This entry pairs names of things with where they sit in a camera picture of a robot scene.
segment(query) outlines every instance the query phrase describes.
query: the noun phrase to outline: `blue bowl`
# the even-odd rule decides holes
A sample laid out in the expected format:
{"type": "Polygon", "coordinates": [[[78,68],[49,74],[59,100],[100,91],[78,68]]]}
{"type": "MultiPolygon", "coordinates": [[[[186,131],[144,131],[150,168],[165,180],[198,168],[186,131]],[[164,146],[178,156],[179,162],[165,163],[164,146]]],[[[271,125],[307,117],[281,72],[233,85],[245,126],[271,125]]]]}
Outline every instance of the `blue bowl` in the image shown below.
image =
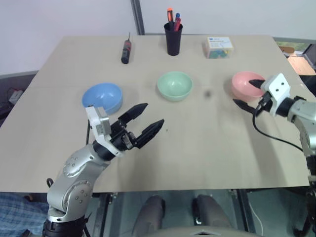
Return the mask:
{"type": "Polygon", "coordinates": [[[120,109],[123,102],[121,88],[113,83],[100,83],[89,88],[82,97],[84,107],[103,107],[108,115],[120,109]]]}

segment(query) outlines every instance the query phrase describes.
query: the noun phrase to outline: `pink bowl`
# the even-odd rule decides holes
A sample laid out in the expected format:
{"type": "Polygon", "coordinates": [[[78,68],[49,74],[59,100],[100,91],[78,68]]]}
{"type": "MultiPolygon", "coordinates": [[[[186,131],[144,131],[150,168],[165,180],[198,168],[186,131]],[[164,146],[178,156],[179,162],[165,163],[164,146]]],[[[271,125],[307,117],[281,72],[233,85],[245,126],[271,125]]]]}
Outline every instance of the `pink bowl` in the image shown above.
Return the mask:
{"type": "Polygon", "coordinates": [[[264,80],[262,76],[253,72],[239,72],[233,76],[232,92],[237,99],[253,101],[263,95],[263,91],[249,83],[250,80],[264,80]]]}

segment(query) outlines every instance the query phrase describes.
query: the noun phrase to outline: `small dark spot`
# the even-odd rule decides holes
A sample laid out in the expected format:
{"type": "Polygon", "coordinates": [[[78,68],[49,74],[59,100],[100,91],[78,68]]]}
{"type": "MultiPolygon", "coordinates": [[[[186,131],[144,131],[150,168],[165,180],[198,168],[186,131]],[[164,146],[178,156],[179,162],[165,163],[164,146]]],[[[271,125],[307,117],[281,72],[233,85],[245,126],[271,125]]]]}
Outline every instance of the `small dark spot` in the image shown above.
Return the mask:
{"type": "Polygon", "coordinates": [[[206,98],[211,97],[211,91],[207,90],[204,95],[206,98]]]}

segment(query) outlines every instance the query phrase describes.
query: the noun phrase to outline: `pen holder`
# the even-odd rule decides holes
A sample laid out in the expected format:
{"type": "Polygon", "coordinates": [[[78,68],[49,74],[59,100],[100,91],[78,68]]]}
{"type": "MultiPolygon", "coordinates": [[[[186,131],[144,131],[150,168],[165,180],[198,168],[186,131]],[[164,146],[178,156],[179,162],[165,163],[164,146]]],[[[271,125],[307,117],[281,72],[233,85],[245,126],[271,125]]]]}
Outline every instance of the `pen holder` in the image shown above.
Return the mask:
{"type": "Polygon", "coordinates": [[[180,24],[178,31],[171,31],[169,23],[165,24],[163,27],[166,32],[168,54],[171,56],[178,55],[180,51],[182,24],[180,24]]]}

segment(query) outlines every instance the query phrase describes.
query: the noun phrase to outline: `label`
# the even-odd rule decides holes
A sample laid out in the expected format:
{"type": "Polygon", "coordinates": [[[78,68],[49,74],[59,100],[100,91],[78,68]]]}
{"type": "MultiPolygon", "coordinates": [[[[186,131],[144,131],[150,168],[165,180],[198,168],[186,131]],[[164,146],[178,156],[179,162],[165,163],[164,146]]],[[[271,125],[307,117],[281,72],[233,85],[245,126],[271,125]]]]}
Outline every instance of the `label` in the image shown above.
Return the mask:
{"type": "Polygon", "coordinates": [[[207,39],[210,49],[233,48],[233,45],[229,37],[208,37],[207,39]]]}

